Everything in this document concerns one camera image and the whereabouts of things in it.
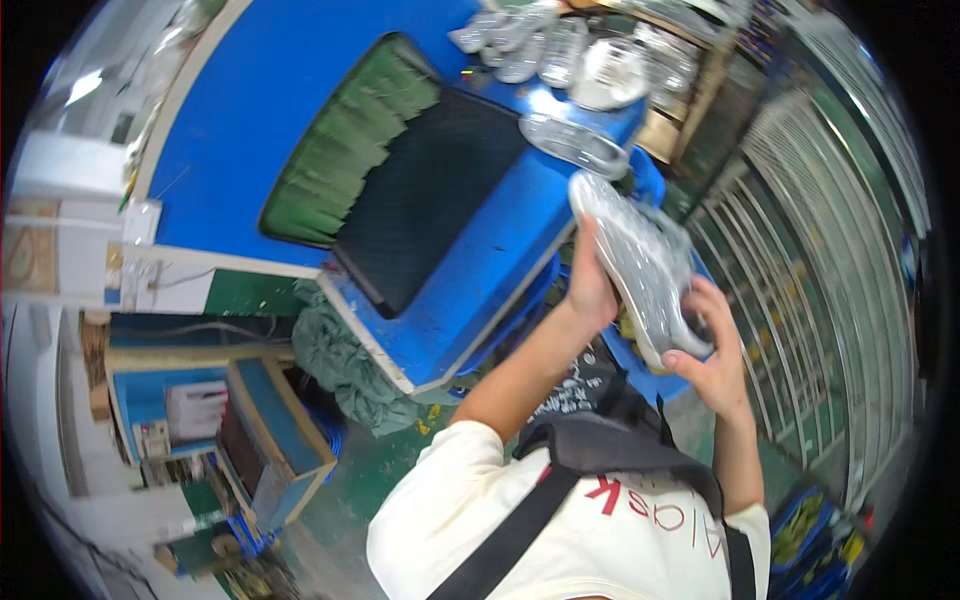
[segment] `yellow material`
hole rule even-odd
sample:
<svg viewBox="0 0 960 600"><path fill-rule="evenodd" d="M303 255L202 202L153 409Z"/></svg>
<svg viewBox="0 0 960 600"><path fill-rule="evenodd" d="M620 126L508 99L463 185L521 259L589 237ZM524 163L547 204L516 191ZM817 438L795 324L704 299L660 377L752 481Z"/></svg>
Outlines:
<svg viewBox="0 0 960 600"><path fill-rule="evenodd" d="M847 538L847 541L843 544L843 549L840 551L841 556L847 561L847 564L853 564L853 562L856 561L856 558L860 556L860 552L863 551L863 545L863 536L856 532L850 534L850 537Z"/></svg>

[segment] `metal rack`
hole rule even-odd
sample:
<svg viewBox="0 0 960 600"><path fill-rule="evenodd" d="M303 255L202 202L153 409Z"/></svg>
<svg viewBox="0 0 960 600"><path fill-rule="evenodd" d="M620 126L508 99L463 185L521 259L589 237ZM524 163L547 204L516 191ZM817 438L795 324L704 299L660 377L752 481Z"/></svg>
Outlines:
<svg viewBox="0 0 960 600"><path fill-rule="evenodd" d="M832 15L794 24L771 81L686 226L731 302L763 433L803 469L845 462L834 492L856 508L912 428L900 255L929 227L923 177L869 54Z"/></svg>

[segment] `black shoulder strap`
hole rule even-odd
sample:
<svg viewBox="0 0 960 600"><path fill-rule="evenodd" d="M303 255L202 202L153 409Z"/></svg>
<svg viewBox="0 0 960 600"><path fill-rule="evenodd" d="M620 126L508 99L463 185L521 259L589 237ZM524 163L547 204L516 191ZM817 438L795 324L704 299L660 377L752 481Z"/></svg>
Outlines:
<svg viewBox="0 0 960 600"><path fill-rule="evenodd" d="M550 522L579 479L572 470L552 465L546 477L427 600L482 600L489 596Z"/></svg>
<svg viewBox="0 0 960 600"><path fill-rule="evenodd" d="M754 553L746 534L723 522L727 534L727 560L730 561L730 589L732 600L756 600Z"/></svg>
<svg viewBox="0 0 960 600"><path fill-rule="evenodd" d="M723 519L723 494L716 482L715 475L704 465L700 465L692 459L686 458L676 447L670 425L663 414L663 399L658 395L657 409L659 413L659 443L647 446L645 449L632 446L621 448L621 452L626 451L631 456L640 455L643 458L634 462L637 468L624 468L625 470L644 471L654 468L672 469L674 477L685 481L692 489L697 490L710 505L711 511L715 511L714 517L723 522L724 531L727 537L727 559L730 563L730 582L732 600L756 600L756 580L754 579L754 559L750 549L750 541L747 536L734 529ZM574 421L583 420L601 420L602 418L593 414L571 415L565 421L557 421L546 428L549 431L550 438L555 438L558 434L566 440L565 450L573 450L577 444L572 441L581 442L579 438L589 438L588 431L580 428L576 431L569 429L569 425ZM613 429L601 431L604 440L611 441L615 436ZM540 445L536 441L528 441L527 449ZM590 444L590 447L597 447L597 444ZM550 455L553 460L558 457L557 440L551 440ZM569 462L561 459L565 465ZM603 468L598 472L611 472L612 470L621 470L621 468ZM584 468L580 472L595 471L592 468ZM476 550L470 554L453 573L434 590L427 600L482 600L493 592L493 590L503 581L510 569L519 562L520 557L527 551L527 548L534 542L546 524L550 522L553 515L560 508L561 504L569 495L570 490L580 479L577 471L563 467L554 462L550 466L550 472L540 481L530 492L520 501L519 505L500 523L495 530L484 540ZM705 487L705 482L711 483L716 488L716 493L709 493L709 488Z"/></svg>

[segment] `shoe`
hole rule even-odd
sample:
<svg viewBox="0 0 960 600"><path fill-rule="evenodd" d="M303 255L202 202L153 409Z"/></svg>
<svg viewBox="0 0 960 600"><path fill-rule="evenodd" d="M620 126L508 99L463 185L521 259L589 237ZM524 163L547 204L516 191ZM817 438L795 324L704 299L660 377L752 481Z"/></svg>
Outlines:
<svg viewBox="0 0 960 600"><path fill-rule="evenodd" d="M447 37L464 54L473 54L490 43L491 30L502 27L506 22L507 14L504 12L480 11L465 28L452 31Z"/></svg>
<svg viewBox="0 0 960 600"><path fill-rule="evenodd" d="M587 22L582 18L560 19L554 26L540 64L540 78L547 85L566 89L573 84L580 58L587 49L588 36Z"/></svg>
<svg viewBox="0 0 960 600"><path fill-rule="evenodd" d="M681 309L693 277L693 246L686 232L652 206L623 198L589 171L570 178L569 199L578 220L588 214L597 222L597 256L623 299L647 366L664 369L660 358L673 348L710 355L710 336L695 333ZM693 321L704 327L699 315Z"/></svg>
<svg viewBox="0 0 960 600"><path fill-rule="evenodd" d="M626 107L647 93L645 62L644 51L631 41L599 39L587 49L570 98L589 110Z"/></svg>
<svg viewBox="0 0 960 600"><path fill-rule="evenodd" d="M500 52L514 52L533 32L550 25L557 18L553 5L532 4L510 15L506 24L491 31L491 46Z"/></svg>
<svg viewBox="0 0 960 600"><path fill-rule="evenodd" d="M480 61L490 68L503 64L503 53L493 46L484 46L480 49Z"/></svg>
<svg viewBox="0 0 960 600"><path fill-rule="evenodd" d="M537 65L546 49L546 36L533 34L519 50L503 58L493 76L504 84L522 84L537 73Z"/></svg>
<svg viewBox="0 0 960 600"><path fill-rule="evenodd" d="M588 169L605 180L620 180L630 168L623 148L583 125L534 113L520 118L520 131L538 150Z"/></svg>

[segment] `electrical cable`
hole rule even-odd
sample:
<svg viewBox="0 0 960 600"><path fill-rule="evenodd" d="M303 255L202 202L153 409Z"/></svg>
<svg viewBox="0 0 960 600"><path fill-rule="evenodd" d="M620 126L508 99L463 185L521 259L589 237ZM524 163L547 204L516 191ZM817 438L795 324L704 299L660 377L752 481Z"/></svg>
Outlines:
<svg viewBox="0 0 960 600"><path fill-rule="evenodd" d="M237 333L240 335L247 336L259 342L264 342L266 344L287 344L290 342L291 338L270 338L267 336L260 335L259 333L254 333L244 329L243 327L238 327L229 323L221 323L219 321L213 323L200 323L186 325L183 327L176 327L174 329L163 329L161 331L144 331L141 329L112 329L111 332L119 333L121 335L129 335L132 337L141 337L141 338L171 338L177 337L184 333L192 333L194 331L202 331L204 329L220 329L223 331L229 331L232 333ZM268 335L272 334L276 326L272 326Z"/></svg>
<svg viewBox="0 0 960 600"><path fill-rule="evenodd" d="M166 289L168 289L168 288L176 287L176 286L180 285L181 283L186 283L187 281L194 281L194 280L196 280L196 279L201 279L201 278L203 278L203 277L206 277L206 276L210 275L211 273L213 273L213 272L216 271L216 270L217 270L217 268L214 267L214 268L212 268L212 269L207 269L206 271L204 271L204 272L202 272L202 273L197 273L197 274L195 274L195 275L182 277L182 278L180 278L180 279L176 279L176 280L170 281L170 282L168 282L168 283L155 283L154 285L151 285L151 286L149 286L149 287L150 287L150 289L152 289L152 290L166 290Z"/></svg>
<svg viewBox="0 0 960 600"><path fill-rule="evenodd" d="M159 600L159 598L156 595L156 592L154 591L153 586L150 585L150 581L146 577L144 577L142 573L136 570L135 567L121 564L119 561L112 558L103 550L101 550L100 546L98 546L94 542L84 538L79 533L77 533L77 531L73 527L71 527L69 523L66 522L66 519L64 519L60 515L60 513L58 513L52 506L50 506L50 503L47 502L46 498L43 497L43 494L40 493L40 490L36 486L36 484L33 485L33 487L31 488L31 491L33 492L33 495L36 497L37 501L39 502L40 508L43 509L43 512L46 513L50 518L52 518L61 528L63 528L64 531L70 534L70 537L73 538L74 541L76 541L78 544L80 544L86 549L86 551L90 554L90 558L93 560L94 567L97 569L97 572L100 573L101 577L103 577L105 573L104 573L103 567L98 563L97 558L99 558L109 566L113 567L115 570L119 571L120 573L136 581L138 584L140 584L141 586L146 588L147 591L150 592L150 595L153 596L154 600Z"/></svg>
<svg viewBox="0 0 960 600"><path fill-rule="evenodd" d="M7 359L4 361L3 368L3 401L10 401L10 355L13 352L10 352L11 346L13 345L13 326L16 324L16 310L20 307L19 304L13 305L13 312L10 315L10 334L7 336Z"/></svg>

